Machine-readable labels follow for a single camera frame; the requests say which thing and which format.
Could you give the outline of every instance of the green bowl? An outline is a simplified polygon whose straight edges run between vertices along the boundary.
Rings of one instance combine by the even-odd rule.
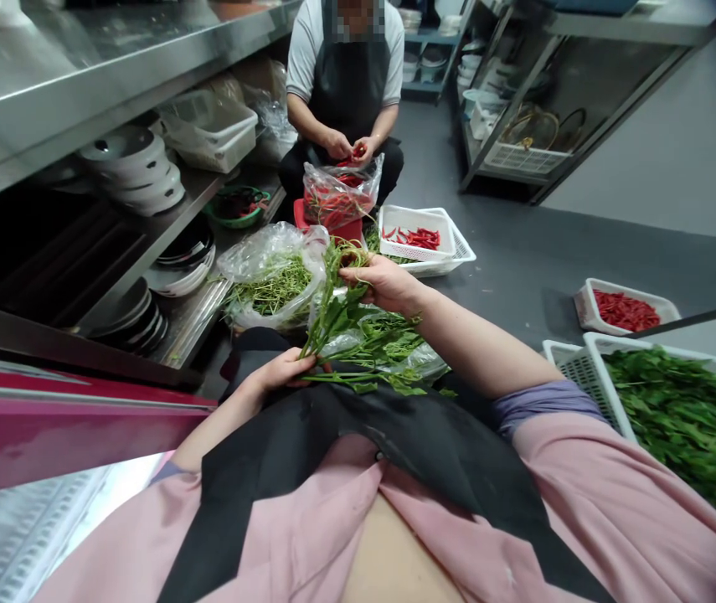
[[[215,208],[214,205],[216,203],[220,203],[220,197],[223,197],[226,193],[231,193],[235,190],[239,190],[241,188],[251,188],[256,193],[259,193],[262,195],[262,201],[268,201],[271,196],[268,193],[265,193],[258,188],[254,187],[246,187],[246,186],[228,186],[223,187],[221,190],[219,190],[215,196],[210,200],[210,202],[206,205],[204,205],[204,212],[214,221],[218,224],[221,224],[225,228],[233,229],[233,230],[242,230],[247,229],[250,226],[254,226],[257,222],[257,220],[260,218],[260,214],[263,211],[263,208],[257,208],[255,209],[251,214],[242,216],[240,218],[232,218],[232,219],[226,219],[221,218],[218,215],[215,214]]]

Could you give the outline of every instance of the gray wall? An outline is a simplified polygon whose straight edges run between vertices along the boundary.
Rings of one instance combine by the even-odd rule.
[[[716,236],[716,38],[542,207]]]

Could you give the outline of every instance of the pink shirt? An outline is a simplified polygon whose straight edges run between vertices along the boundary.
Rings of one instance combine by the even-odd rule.
[[[617,601],[716,601],[716,512],[666,467],[571,413],[527,420],[513,444],[551,526]],[[530,543],[443,504],[376,452],[345,436],[296,491],[256,502],[237,578],[202,601],[339,600],[378,491],[465,600],[581,600],[544,582]],[[198,509],[199,482],[169,477],[127,502],[33,601],[155,601]]]

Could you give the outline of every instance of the gray floor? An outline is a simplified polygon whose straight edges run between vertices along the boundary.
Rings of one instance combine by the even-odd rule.
[[[388,203],[444,208],[477,255],[426,282],[531,347],[581,342],[572,296],[588,277],[667,297],[685,317],[716,309],[716,238],[532,208],[494,198],[510,193],[499,181],[459,194],[463,157],[444,101],[404,100],[394,136],[405,167]],[[218,369],[228,350],[224,342],[209,362],[203,395],[223,392]]]

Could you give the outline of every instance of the black apron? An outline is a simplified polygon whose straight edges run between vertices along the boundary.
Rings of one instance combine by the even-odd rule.
[[[277,354],[243,353],[235,384]],[[352,433],[432,492],[531,543],[549,584],[614,603],[550,528],[517,452],[452,400],[435,393],[406,398],[385,384],[360,396],[330,384],[287,391],[203,458],[201,504],[158,603],[194,603],[232,580],[254,502],[295,491],[332,444]]]
[[[391,52],[385,41],[385,0],[380,0],[374,28],[354,42],[339,41],[336,0],[322,0],[323,41],[316,57],[312,114],[340,131],[350,143],[371,136],[383,108]]]

